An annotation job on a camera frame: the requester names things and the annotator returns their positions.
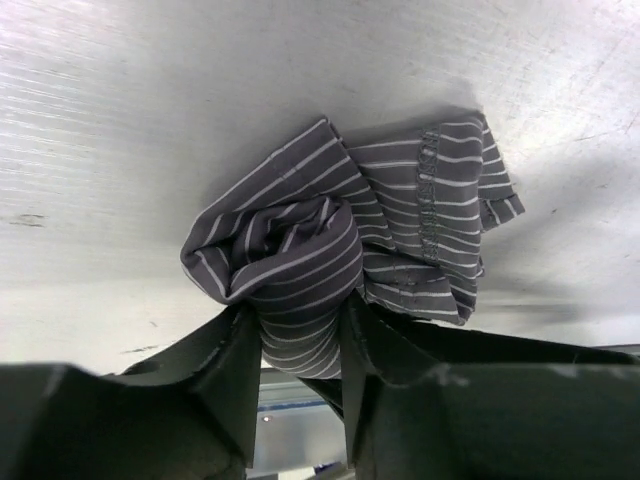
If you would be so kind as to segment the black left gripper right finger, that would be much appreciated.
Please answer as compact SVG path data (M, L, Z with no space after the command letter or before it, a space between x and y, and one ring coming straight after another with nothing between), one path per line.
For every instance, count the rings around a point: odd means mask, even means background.
M437 375L448 366L411 341L413 324L359 295L341 310L341 393L349 456L438 456L449 443Z

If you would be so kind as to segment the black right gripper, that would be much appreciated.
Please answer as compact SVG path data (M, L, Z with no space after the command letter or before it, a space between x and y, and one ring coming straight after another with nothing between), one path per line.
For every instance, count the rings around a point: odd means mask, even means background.
M420 323L401 327L448 366L437 375L446 420L636 420L639 362L611 350ZM308 380L343 419L341 380Z

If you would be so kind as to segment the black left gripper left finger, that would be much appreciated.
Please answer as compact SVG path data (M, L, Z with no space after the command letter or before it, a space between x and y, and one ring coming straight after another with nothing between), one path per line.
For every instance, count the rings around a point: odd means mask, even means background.
M120 375L135 385L185 392L216 435L247 467L254 462L261 340L255 312L229 306L219 315Z

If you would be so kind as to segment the grey striped underwear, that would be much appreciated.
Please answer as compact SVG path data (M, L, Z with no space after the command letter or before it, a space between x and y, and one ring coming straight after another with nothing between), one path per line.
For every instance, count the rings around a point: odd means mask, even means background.
M336 380L350 295L462 325L482 235L523 210L479 112L355 147L322 118L206 207L180 260L216 302L252 306L272 367Z

